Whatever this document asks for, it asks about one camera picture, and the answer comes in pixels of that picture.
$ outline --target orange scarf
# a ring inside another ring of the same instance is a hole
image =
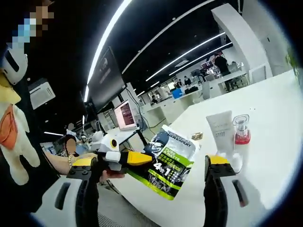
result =
[[[0,121],[0,144],[12,150],[16,144],[17,134],[13,105],[10,104]]]

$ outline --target black ceiling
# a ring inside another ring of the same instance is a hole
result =
[[[159,31],[203,0],[133,0],[122,14],[105,47],[111,46],[120,71]],[[156,39],[126,70],[125,82],[136,92],[147,90],[155,81],[164,81],[174,71],[168,67],[148,82],[145,80],[164,65],[199,43],[219,34],[211,9],[223,3],[238,8],[237,0],[215,0],[170,27]],[[42,37],[31,39],[28,53],[29,83],[46,78],[56,98],[35,110],[43,131],[64,133],[64,126],[82,119],[82,102],[87,77],[100,38],[122,0],[58,0],[49,8],[54,19]],[[211,41],[185,58],[192,61],[221,46]]]

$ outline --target white tube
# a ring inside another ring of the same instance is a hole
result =
[[[214,136],[217,153],[231,155],[234,151],[232,111],[210,115],[206,119]]]

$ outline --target snack bag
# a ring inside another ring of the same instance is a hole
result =
[[[197,141],[181,136],[167,125],[144,148],[153,161],[133,166],[128,173],[168,200],[173,200],[200,150]]]

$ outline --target blue box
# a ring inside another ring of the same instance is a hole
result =
[[[172,96],[174,97],[174,99],[180,98],[183,93],[182,90],[180,88],[177,88],[176,90],[172,91]]]

